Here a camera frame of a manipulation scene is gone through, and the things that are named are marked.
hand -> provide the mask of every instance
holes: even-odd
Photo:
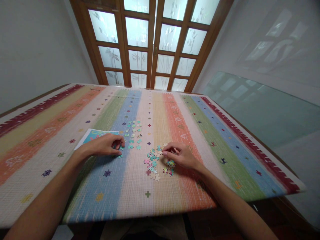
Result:
[[[108,133],[102,137],[96,138],[79,147],[79,151],[83,152],[86,157],[91,155],[117,155],[122,153],[118,150],[120,146],[124,147],[123,136]]]
[[[182,167],[196,169],[201,166],[201,163],[192,155],[190,150],[183,143],[169,143],[162,149],[162,153],[165,157],[174,160]]]

table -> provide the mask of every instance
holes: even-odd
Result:
[[[168,142],[185,143],[246,201],[305,190],[276,156],[206,96],[70,84],[0,119],[1,227],[10,227],[52,180],[88,128],[119,131],[126,147],[122,157],[86,162],[64,223],[216,207],[192,171],[171,170],[163,156],[146,163],[152,149],[156,155]]]

forearm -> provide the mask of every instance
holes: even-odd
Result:
[[[59,224],[75,180],[86,160],[76,151],[10,229],[5,239],[51,239]]]
[[[260,216],[207,168],[199,164],[195,171],[248,239],[277,239]]]

person's left hand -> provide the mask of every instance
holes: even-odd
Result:
[[[123,136],[108,133],[102,137],[96,138],[80,146],[78,149],[86,156],[91,155],[117,155],[122,153],[119,151],[120,146],[124,147]]]

cross pattern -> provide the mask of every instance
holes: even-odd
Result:
[[[149,198],[149,196],[151,195],[151,193],[149,193],[149,191],[147,191],[145,195],[147,196],[147,198]]]

